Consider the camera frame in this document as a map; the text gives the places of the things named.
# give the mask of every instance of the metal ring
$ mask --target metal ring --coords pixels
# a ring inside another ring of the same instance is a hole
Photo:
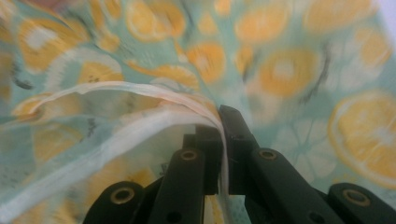
[[[128,187],[116,189],[111,193],[110,200],[115,204],[128,203],[134,197],[134,190]]]
[[[194,152],[192,150],[186,150],[186,151],[181,153],[180,157],[184,161],[193,161],[193,160],[195,160],[198,157],[198,155],[197,155],[196,152]]]
[[[371,203],[366,195],[355,189],[344,189],[343,195],[350,203],[354,203],[358,206],[367,207]]]
[[[261,150],[259,154],[263,159],[266,159],[268,161],[273,161],[274,159],[276,159],[276,154],[270,150]]]

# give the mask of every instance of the citrus print fabric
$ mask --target citrus print fabric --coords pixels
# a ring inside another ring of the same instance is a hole
[[[0,0],[0,223],[81,223],[109,185],[163,175],[195,124],[222,132],[220,105],[313,187],[396,208],[381,23],[371,0]],[[205,198],[205,223],[248,223],[223,202]]]

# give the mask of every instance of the fabric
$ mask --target fabric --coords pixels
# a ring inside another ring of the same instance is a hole
[[[0,0],[0,18],[0,223],[82,222],[109,185],[163,175],[194,124],[222,132],[220,105],[313,187],[352,182],[396,208],[395,58],[375,2],[90,0],[55,13]],[[206,198],[205,223],[248,223],[242,201]]]

